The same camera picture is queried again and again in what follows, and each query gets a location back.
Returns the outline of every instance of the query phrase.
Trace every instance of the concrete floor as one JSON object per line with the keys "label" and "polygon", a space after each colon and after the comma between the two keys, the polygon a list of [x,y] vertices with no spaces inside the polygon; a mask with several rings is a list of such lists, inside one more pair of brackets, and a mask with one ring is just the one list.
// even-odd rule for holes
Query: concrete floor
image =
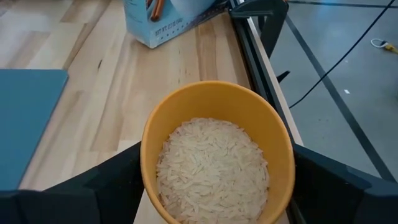
{"label": "concrete floor", "polygon": [[[271,57],[276,74],[291,71],[281,83],[290,105],[345,54],[389,0],[312,2],[360,6],[290,3],[290,24],[285,23]],[[389,180],[398,180],[398,55],[374,48],[370,40],[398,46],[397,21],[398,8],[387,10],[328,80],[292,108],[306,147]]]}

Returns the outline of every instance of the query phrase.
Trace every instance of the bowl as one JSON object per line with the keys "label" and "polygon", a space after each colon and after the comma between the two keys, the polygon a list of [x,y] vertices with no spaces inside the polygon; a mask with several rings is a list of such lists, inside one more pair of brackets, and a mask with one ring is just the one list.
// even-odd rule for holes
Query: bowl
{"label": "bowl", "polygon": [[215,0],[170,0],[181,16],[196,17],[206,11]]}
{"label": "bowl", "polygon": [[156,163],[162,144],[182,122],[192,118],[230,121],[244,128],[263,150],[270,175],[268,201],[258,223],[274,223],[292,196],[295,165],[288,132],[273,107],[245,87],[221,81],[192,83],[164,98],[150,114],[141,142],[141,172],[155,209],[178,224],[162,206],[156,186]]}

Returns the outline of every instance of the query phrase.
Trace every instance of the uncooked rice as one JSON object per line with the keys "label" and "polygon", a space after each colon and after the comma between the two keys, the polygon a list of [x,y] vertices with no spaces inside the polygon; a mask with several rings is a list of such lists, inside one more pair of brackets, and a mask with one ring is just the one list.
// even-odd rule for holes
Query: uncooked rice
{"label": "uncooked rice", "polygon": [[157,163],[162,205],[182,223],[256,223],[267,201],[267,162],[244,129],[193,118],[163,143]]}

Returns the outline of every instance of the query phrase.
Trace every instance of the wooden table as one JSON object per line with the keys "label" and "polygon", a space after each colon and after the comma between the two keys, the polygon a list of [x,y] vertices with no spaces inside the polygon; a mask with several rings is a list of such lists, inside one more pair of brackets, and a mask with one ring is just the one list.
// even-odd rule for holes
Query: wooden table
{"label": "wooden table", "polygon": [[[251,19],[295,141],[302,144]],[[249,88],[227,13],[154,50],[126,32],[120,0],[0,2],[0,67],[67,69],[70,79],[20,189],[44,190],[141,140],[154,106],[176,88],[225,80]],[[279,223],[288,223],[286,214]],[[135,223],[164,223],[144,192]]]}

